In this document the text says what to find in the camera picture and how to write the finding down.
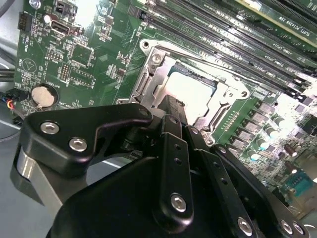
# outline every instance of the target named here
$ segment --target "green circuit board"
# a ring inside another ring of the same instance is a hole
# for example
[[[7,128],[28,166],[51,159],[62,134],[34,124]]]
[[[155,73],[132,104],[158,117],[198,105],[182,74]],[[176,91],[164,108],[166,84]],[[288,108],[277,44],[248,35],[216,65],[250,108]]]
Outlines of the green circuit board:
[[[56,91],[56,102],[45,108],[29,98],[16,107],[28,115],[36,111],[112,105],[118,98],[129,98],[146,60],[139,47],[142,39],[169,41],[256,81],[288,85],[299,73],[317,68],[317,62],[308,54],[316,50],[317,44],[317,32],[310,26],[306,26],[308,35],[300,27],[290,30],[289,24],[276,25],[241,4],[241,0],[154,2],[151,5],[146,0],[46,0],[35,10],[25,0],[19,20],[15,87],[31,92],[37,85],[49,85]],[[270,19],[287,18],[270,11],[263,5],[262,12]],[[259,27],[259,19],[267,28]],[[268,126],[280,130],[273,123],[278,115],[291,118],[296,125],[303,124],[309,115],[317,116],[317,103],[314,100],[300,113],[294,112],[299,103],[282,92],[244,83],[250,91],[249,99],[232,105],[213,136],[216,143],[230,146],[232,137],[246,119],[252,119],[250,113],[259,103],[274,108],[266,115],[267,120],[260,123],[255,137],[237,154],[260,180],[274,189],[283,186],[290,176],[283,161],[278,160],[283,144],[301,146],[301,154],[307,149],[316,152],[317,141],[307,144],[311,137],[300,126],[282,131],[279,138],[268,139],[275,147],[270,152],[259,150],[256,140],[260,136],[266,138]],[[294,138],[298,132],[303,137]],[[261,158],[250,160],[250,149],[256,150]]]

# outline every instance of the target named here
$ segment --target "electrolytic capacitor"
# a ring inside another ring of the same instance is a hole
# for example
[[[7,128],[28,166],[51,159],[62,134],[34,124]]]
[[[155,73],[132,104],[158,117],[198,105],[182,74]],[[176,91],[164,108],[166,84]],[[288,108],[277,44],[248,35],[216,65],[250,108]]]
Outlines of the electrolytic capacitor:
[[[274,122],[278,125],[279,128],[284,129],[287,127],[287,121],[283,117],[276,117]]]
[[[297,156],[296,150],[293,149],[292,146],[289,144],[284,145],[284,150],[287,152],[287,154],[291,157]]]
[[[260,158],[260,155],[257,154],[257,152],[255,150],[249,150],[248,155],[249,155],[250,159],[253,161],[256,161]]]
[[[272,139],[278,137],[279,135],[279,132],[275,130],[273,127],[268,127],[265,131],[269,135],[269,137]]]
[[[292,173],[292,174],[295,174],[297,173],[297,167],[290,161],[285,161],[284,163],[285,167],[287,168],[287,171]]]
[[[259,146],[259,148],[261,149],[261,150],[266,150],[268,147],[269,147],[269,143],[268,142],[266,142],[264,139],[262,139],[262,138],[259,138],[258,140],[257,140],[257,145]]]

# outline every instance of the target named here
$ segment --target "surface-mount component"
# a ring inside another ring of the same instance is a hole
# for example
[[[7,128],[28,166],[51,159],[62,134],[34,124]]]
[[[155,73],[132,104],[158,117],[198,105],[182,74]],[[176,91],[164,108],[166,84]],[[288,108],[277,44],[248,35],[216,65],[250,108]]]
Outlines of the surface-mount component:
[[[31,96],[40,108],[51,107],[58,101],[57,91],[48,84],[40,84],[34,87]]]
[[[283,117],[280,117],[280,116],[276,117],[276,118],[274,119],[274,122],[275,122],[275,123],[277,124],[277,126],[278,126],[279,128],[281,128],[281,129],[286,128],[287,125],[288,125],[287,121],[286,121]]]
[[[245,142],[245,141],[243,141],[243,140],[241,140],[241,139],[239,139],[239,138],[237,138],[237,137],[235,137],[235,136],[233,136],[233,137],[230,139],[230,141],[231,141],[231,144],[232,144],[234,147],[236,147],[236,148],[238,148],[238,149],[240,149],[240,150],[242,150],[242,149],[245,147],[245,145],[246,145],[246,142]]]
[[[304,111],[305,107],[303,105],[298,105],[296,108],[295,108],[295,111],[298,112],[298,113],[302,113]]]
[[[263,138],[257,139],[257,145],[259,146],[260,150],[266,150],[269,147],[269,143]]]
[[[268,127],[265,131],[268,134],[268,136],[272,139],[277,138],[279,135],[279,131],[275,130],[273,127]]]
[[[236,131],[236,134],[238,135],[240,139],[243,139],[245,141],[249,141],[253,137],[252,134],[250,134],[248,131],[246,131],[243,128],[238,128],[238,130]]]
[[[25,32],[31,31],[32,21],[33,21],[32,15],[26,12],[21,12],[19,16],[18,29]]]
[[[251,133],[255,133],[256,131],[260,130],[260,126],[255,124],[254,122],[246,119],[243,123],[242,123],[242,126],[248,130],[249,132]]]
[[[263,122],[268,120],[268,118],[266,116],[264,116],[261,113],[256,112],[256,111],[251,112],[251,119],[258,122],[258,123],[263,123]]]
[[[271,114],[273,112],[275,112],[275,108],[272,107],[271,105],[264,103],[264,102],[260,102],[259,105],[257,106],[257,108],[261,111],[264,112],[266,114]]]
[[[317,117],[311,115],[310,119],[302,127],[304,132],[315,137],[317,135]]]
[[[248,156],[253,161],[258,160],[261,157],[255,150],[249,150],[248,151]]]
[[[289,156],[294,157],[294,156],[297,155],[296,150],[294,150],[294,148],[293,148],[291,145],[286,144],[286,145],[284,145],[283,148],[284,148],[284,150],[287,152],[287,154],[288,154]]]

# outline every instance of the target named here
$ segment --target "mounting hole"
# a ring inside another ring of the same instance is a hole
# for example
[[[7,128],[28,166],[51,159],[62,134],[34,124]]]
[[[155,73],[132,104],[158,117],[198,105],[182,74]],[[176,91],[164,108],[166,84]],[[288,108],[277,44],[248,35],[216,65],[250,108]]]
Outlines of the mounting hole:
[[[182,161],[180,159],[175,158],[174,161],[177,165],[182,165]]]
[[[221,180],[221,182],[222,182],[224,185],[228,185],[227,180],[225,180],[224,178],[221,178],[220,180]]]
[[[144,109],[139,109],[139,112],[140,112],[142,115],[144,115],[144,116],[148,116],[148,115],[149,115],[148,112],[145,111]]]
[[[147,41],[143,42],[143,43],[142,43],[142,47],[143,47],[144,49],[147,49],[147,48],[149,47],[149,42],[147,42]]]
[[[194,134],[198,134],[198,133],[199,133],[199,131],[198,131],[196,128],[194,128],[194,127],[191,128],[191,131],[192,131]]]
[[[243,91],[243,92],[241,93],[241,97],[245,98],[245,97],[247,97],[247,96],[248,96],[248,92]]]
[[[175,149],[176,149],[176,150],[181,150],[182,147],[180,147],[180,145],[178,145],[178,144],[175,144]]]
[[[172,123],[175,123],[175,124],[178,123],[178,120],[176,120],[174,117],[169,117],[169,120],[170,120]]]
[[[214,162],[213,166],[215,166],[216,168],[220,169],[220,165],[217,162]]]

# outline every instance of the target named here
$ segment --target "capacitor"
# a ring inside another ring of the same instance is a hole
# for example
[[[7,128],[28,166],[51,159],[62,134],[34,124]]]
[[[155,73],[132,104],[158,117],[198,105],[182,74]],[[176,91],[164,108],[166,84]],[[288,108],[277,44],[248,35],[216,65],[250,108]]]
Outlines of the capacitor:
[[[291,157],[297,156],[296,150],[293,149],[292,146],[289,144],[284,145],[284,150],[287,152],[287,154]]]
[[[283,117],[276,117],[274,122],[278,125],[279,128],[285,129],[287,127],[287,121]]]
[[[292,174],[297,173],[297,170],[298,170],[298,169],[297,169],[297,167],[296,167],[292,162],[290,162],[290,161],[285,161],[284,165],[285,165],[285,167],[286,167],[286,169],[287,169],[288,172],[290,172],[290,173],[292,173]]]
[[[278,130],[275,130],[273,127],[268,127],[265,131],[269,135],[269,137],[272,139],[278,137],[279,135]]]
[[[51,21],[52,21],[52,18],[51,18],[50,15],[45,14],[45,15],[43,16],[43,21],[45,22],[45,24],[50,24]]]
[[[257,145],[260,147],[261,150],[266,150],[269,147],[269,143],[266,142],[263,138],[259,138],[257,140]]]
[[[255,150],[249,150],[248,155],[251,160],[256,161],[260,158],[260,155]]]

